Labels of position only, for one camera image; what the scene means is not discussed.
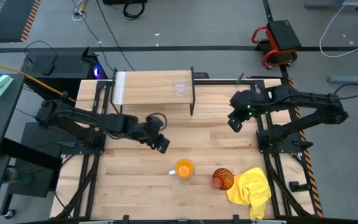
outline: floor mat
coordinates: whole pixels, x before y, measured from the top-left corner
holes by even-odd
[[[25,42],[40,0],[5,0],[0,8],[0,43]]]

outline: orange drinking glass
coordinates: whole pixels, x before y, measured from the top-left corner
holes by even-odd
[[[169,175],[178,175],[187,178],[194,173],[194,164],[189,159],[180,159],[175,164],[175,170],[171,170]]]
[[[229,190],[234,184],[234,176],[228,169],[220,168],[212,175],[212,183],[219,190]]]

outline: wooden platform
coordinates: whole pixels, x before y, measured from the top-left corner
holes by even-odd
[[[279,84],[279,80],[265,81],[266,86]],[[78,108],[92,108],[95,86],[95,81],[82,81]],[[154,112],[165,114],[168,126],[162,133],[171,143],[167,152],[160,154],[135,141],[108,139],[99,163],[92,219],[121,220],[123,215],[136,220],[231,219],[233,214],[249,218],[249,206],[230,203],[224,191],[211,186],[212,173],[221,167],[235,175],[253,167],[265,170],[255,137],[256,120],[244,123],[239,133],[227,124],[227,115],[232,111],[231,96],[237,90],[246,89],[249,85],[196,85],[193,116],[188,112],[188,105],[124,106],[123,113],[136,115],[140,120]],[[272,119],[274,123],[290,121],[287,111],[272,113]],[[180,158],[189,158],[195,165],[195,175],[189,179],[168,175]],[[289,155],[282,154],[281,158],[286,182],[305,183],[301,165]],[[77,189],[82,159],[75,156],[60,173],[57,194],[63,203],[68,203]],[[282,196],[277,192],[283,214]],[[308,192],[294,193],[294,196],[305,210],[313,213]],[[61,210],[55,199],[51,216]],[[265,217],[273,218],[271,202]]]
[[[190,104],[191,70],[117,72],[115,105]]]

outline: gray floor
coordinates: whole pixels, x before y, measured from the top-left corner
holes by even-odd
[[[254,29],[266,23],[262,1],[259,0],[150,0],[144,15],[127,21],[110,6],[102,5],[121,46],[164,45],[252,45]],[[304,46],[318,46],[319,38],[336,10],[305,9],[303,1],[270,1],[274,19],[288,19]],[[0,47],[25,47],[35,40],[44,40],[53,47],[97,47],[93,36],[82,22],[71,20],[73,3],[70,0],[44,0],[26,43],[0,44]],[[96,3],[89,0],[86,20],[105,47],[114,41],[98,12]],[[333,23],[323,42],[324,46],[358,45],[358,11],[343,12]],[[119,70],[130,68],[117,52],[106,53],[109,64]],[[346,57],[330,59],[320,52],[300,52],[298,61],[288,69],[295,87],[303,91],[327,93],[338,85],[326,83],[330,75],[358,74],[358,52]],[[258,52],[126,52],[136,70],[186,69],[209,72],[212,78],[236,78],[245,75],[280,76],[260,65]],[[0,63],[20,68],[24,54],[0,54]],[[356,88],[344,89],[340,94],[352,95]],[[34,115],[41,99],[23,91],[17,108]],[[349,119],[338,126],[320,125],[306,130],[308,140],[314,142],[310,150],[326,217],[358,219],[358,98],[343,101]],[[306,115],[311,110],[301,110]],[[26,122],[32,118],[15,111],[6,136],[20,141]],[[1,199],[6,186],[0,192]],[[15,196],[12,208],[18,211],[12,220],[0,217],[0,223],[19,223],[48,218],[53,195],[47,198]]]

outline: white cable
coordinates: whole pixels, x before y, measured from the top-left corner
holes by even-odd
[[[73,9],[73,16],[71,17],[74,21],[82,21],[83,19],[85,19],[85,14],[83,14],[80,10],[78,10],[78,6],[80,6],[80,3],[82,2],[82,0],[79,0],[77,5],[74,7]],[[81,16],[81,18],[79,19],[75,19],[74,16],[76,14],[79,14]]]
[[[323,38],[324,38],[324,36],[326,35],[326,33],[327,33],[329,27],[330,27],[331,24],[333,23],[333,21],[334,21],[334,19],[336,18],[336,16],[342,11],[342,9],[343,9],[345,6],[346,6],[346,5],[343,5],[342,8],[335,14],[335,16],[333,17],[333,19],[331,19],[331,22],[329,22],[329,24],[328,24],[326,30],[324,31],[323,36],[321,36],[320,43],[319,43],[320,51],[321,51],[321,53],[322,53],[324,56],[326,56],[326,57],[329,57],[329,58],[338,58],[338,57],[342,57],[342,56],[348,55],[348,54],[350,54],[350,53],[353,53],[353,52],[355,52],[355,51],[358,51],[358,48],[357,48],[357,49],[351,50],[351,51],[346,52],[346,53],[341,54],[341,55],[327,55],[327,54],[325,54],[325,53],[323,52],[323,49],[321,48],[321,42],[323,41]]]

